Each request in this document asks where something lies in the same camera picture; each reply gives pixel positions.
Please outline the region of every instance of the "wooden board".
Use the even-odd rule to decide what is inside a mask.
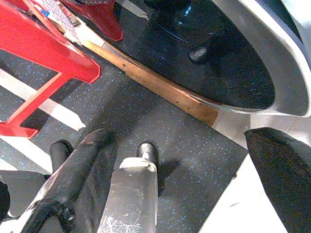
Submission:
[[[82,41],[82,44],[123,70],[128,77],[147,87],[165,100],[176,105],[208,126],[214,124],[218,115],[217,110],[212,109],[194,98],[193,96],[197,95],[196,93],[155,73],[148,67],[126,56],[107,42],[105,42],[104,48],[88,40]]]

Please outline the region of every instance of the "wooden strip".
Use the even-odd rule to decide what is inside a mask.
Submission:
[[[82,44],[123,70],[131,79],[147,87],[149,90],[155,92],[205,124],[212,126],[216,120],[218,112],[194,98],[193,95],[197,95],[196,93],[190,92],[155,73],[146,66],[118,51],[116,48],[113,48],[106,42],[104,46],[110,46],[114,49],[114,52],[102,48],[88,40],[82,41]]]

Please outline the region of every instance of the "speckled gray floor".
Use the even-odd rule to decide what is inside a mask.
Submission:
[[[142,1],[137,2],[141,8],[145,7],[143,10],[151,12]],[[143,34],[143,27],[135,30],[126,27],[126,23],[147,26],[148,21],[124,9],[119,16],[124,41],[118,47],[131,53]],[[119,140],[115,167],[123,158],[134,156],[143,140],[155,141],[160,153],[160,178],[165,183],[159,198],[157,232],[198,232],[241,165],[246,150],[127,78],[98,56],[88,54],[101,65],[101,77],[92,85],[70,81],[51,98],[76,112],[87,128],[76,132],[37,110],[23,123],[41,129],[31,141],[48,153],[49,146],[61,138],[76,145],[95,129],[110,129]],[[55,74],[3,51],[0,51],[0,68],[36,89]],[[6,120],[22,102],[0,87],[0,120]],[[17,169],[45,173],[3,141],[0,141],[0,156]]]

